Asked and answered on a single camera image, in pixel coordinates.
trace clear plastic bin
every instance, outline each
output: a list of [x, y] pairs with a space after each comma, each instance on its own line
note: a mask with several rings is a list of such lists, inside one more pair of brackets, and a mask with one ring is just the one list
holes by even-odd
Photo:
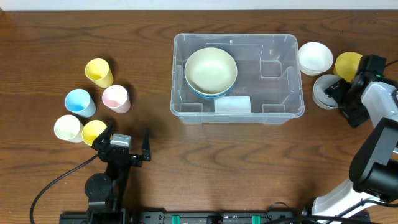
[[[204, 47], [225, 50], [235, 59], [238, 77], [225, 97], [250, 97], [249, 111], [232, 107], [220, 113], [217, 100], [203, 99], [188, 87], [183, 68]], [[170, 109], [184, 123], [196, 124], [283, 124], [298, 118], [304, 100], [297, 52], [297, 39], [288, 34], [179, 34], [174, 38]]]

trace white backdrop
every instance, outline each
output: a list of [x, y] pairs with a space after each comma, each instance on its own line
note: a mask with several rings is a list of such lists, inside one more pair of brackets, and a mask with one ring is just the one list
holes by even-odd
[[3, 10], [398, 9], [398, 0], [0, 0]]

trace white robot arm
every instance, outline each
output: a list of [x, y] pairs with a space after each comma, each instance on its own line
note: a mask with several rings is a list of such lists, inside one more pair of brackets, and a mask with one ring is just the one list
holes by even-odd
[[398, 162], [391, 159], [392, 152], [398, 151], [397, 85], [380, 75], [384, 65], [385, 59], [383, 63], [378, 56], [365, 56], [351, 83], [341, 80], [325, 90], [338, 102], [352, 127], [370, 118], [374, 131], [355, 155], [349, 178], [330, 193], [316, 198], [312, 215], [347, 218], [374, 205], [358, 206], [363, 200], [390, 203], [398, 198]]

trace white cup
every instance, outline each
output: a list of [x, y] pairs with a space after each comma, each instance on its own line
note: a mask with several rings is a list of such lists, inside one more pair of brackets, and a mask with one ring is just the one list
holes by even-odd
[[107, 87], [102, 94], [102, 102], [117, 113], [125, 113], [131, 106], [127, 90], [120, 85]]
[[64, 115], [60, 117], [54, 125], [55, 135], [64, 141], [70, 141], [74, 143], [82, 142], [82, 131], [83, 125], [74, 115]]
[[324, 44], [309, 42], [298, 50], [300, 69], [306, 75], [319, 75], [333, 65], [333, 54]]
[[324, 91], [340, 79], [341, 77], [337, 75], [322, 75], [315, 81], [312, 90], [312, 98], [319, 107], [326, 110], [336, 109], [338, 107], [337, 102], [333, 98], [326, 96]]

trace brown wooden surface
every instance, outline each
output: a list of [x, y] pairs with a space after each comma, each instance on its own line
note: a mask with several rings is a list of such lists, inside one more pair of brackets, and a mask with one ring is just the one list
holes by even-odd
[[[312, 100], [316, 77], [302, 75], [305, 114], [282, 126], [184, 126], [170, 112], [173, 38], [181, 32], [293, 34], [299, 46], [319, 41], [335, 57], [345, 51], [398, 59], [394, 11], [80, 11], [0, 12], [0, 223], [28, 223], [29, 208], [50, 181], [94, 150], [57, 139], [54, 122], [68, 114], [72, 89], [95, 100], [92, 119], [117, 122], [141, 146], [152, 130], [152, 162], [132, 169], [126, 206], [173, 210], [262, 210], [283, 201], [299, 207], [348, 177], [350, 162], [370, 134], [370, 121], [349, 127], [337, 110]], [[134, 95], [116, 114], [102, 104], [102, 88], [85, 77], [86, 63], [107, 59], [115, 84]], [[385, 71], [398, 78], [398, 64]], [[57, 223], [63, 211], [84, 211], [89, 176], [99, 159], [49, 189], [36, 223]], [[396, 210], [374, 207], [372, 220], [397, 223]]]

